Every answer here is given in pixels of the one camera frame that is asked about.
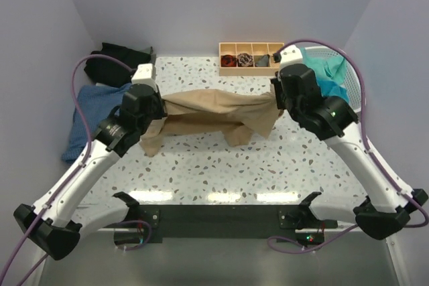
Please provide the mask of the beige t shirt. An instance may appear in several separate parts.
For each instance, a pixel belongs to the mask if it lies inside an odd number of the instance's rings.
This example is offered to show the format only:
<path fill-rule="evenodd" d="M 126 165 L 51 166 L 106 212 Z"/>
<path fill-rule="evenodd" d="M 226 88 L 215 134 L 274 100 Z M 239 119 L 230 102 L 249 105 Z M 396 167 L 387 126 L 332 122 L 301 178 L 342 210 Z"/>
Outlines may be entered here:
<path fill-rule="evenodd" d="M 267 139 L 283 115 L 273 90 L 244 95 L 200 89 L 163 96 L 166 116 L 151 122 L 140 146 L 148 157 L 159 153 L 164 139 L 174 135 L 221 132 L 231 147 L 247 145 L 254 134 Z"/>

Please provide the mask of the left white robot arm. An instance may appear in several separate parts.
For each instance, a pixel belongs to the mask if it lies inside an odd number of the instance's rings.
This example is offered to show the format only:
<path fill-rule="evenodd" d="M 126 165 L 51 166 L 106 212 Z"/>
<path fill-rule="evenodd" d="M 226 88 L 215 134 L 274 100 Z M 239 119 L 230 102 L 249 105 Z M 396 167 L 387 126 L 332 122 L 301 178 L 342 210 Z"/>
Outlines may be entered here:
<path fill-rule="evenodd" d="M 139 142 L 151 122 L 165 116 L 155 83 L 132 84 L 121 104 L 99 123 L 81 156 L 58 182 L 33 205 L 17 207 L 13 216 L 25 236 L 58 261 L 68 256 L 83 236 L 100 228 L 116 223 L 134 226 L 140 205 L 125 192 L 113 194 L 111 202 L 88 220 L 72 216 L 105 172 Z"/>

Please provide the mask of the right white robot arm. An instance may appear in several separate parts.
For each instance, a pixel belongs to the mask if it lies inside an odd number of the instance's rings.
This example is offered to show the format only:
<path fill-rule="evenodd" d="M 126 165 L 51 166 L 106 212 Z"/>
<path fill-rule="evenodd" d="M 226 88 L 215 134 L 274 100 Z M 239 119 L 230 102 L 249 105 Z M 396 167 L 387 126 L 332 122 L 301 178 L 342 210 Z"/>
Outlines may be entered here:
<path fill-rule="evenodd" d="M 282 68 L 271 84 L 278 108 L 288 111 L 300 128 L 330 147 L 367 193 L 358 205 L 320 192 L 311 194 L 298 212 L 300 223 L 312 228 L 321 220 L 348 222 L 375 240 L 405 228 L 412 212 L 428 201 L 428 194 L 397 176 L 376 148 L 364 140 L 362 123 L 349 104 L 338 96 L 323 96 L 314 71 L 304 64 Z"/>

